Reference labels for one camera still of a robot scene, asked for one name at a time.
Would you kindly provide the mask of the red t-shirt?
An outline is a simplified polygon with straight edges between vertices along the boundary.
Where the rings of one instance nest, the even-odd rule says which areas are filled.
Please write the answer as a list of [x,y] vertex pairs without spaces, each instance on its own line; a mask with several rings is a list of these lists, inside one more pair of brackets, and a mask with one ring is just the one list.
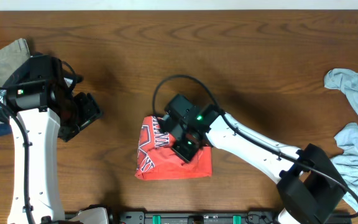
[[140,180],[175,180],[211,177],[211,148],[201,148],[186,163],[172,149],[175,138],[161,133],[157,118],[147,116],[142,122],[137,149],[135,177]]

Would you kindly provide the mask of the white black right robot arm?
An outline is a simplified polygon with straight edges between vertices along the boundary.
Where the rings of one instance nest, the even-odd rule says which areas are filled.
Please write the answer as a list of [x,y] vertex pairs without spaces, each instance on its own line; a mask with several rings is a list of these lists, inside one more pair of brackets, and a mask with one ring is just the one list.
[[277,223],[334,223],[345,195],[343,178],[325,152],[313,144],[305,149],[274,141],[235,120],[216,105],[201,109],[185,96],[165,107],[162,129],[174,138],[173,151],[185,162],[203,146],[230,152],[265,174],[279,192],[284,209]]

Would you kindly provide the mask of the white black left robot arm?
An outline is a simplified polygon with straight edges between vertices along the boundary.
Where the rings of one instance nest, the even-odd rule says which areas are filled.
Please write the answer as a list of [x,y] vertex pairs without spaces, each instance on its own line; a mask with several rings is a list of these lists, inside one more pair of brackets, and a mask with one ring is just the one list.
[[14,193],[8,223],[65,223],[57,177],[57,141],[73,139],[103,112],[89,93],[73,94],[82,81],[60,59],[37,55],[8,85],[5,105],[14,136]]

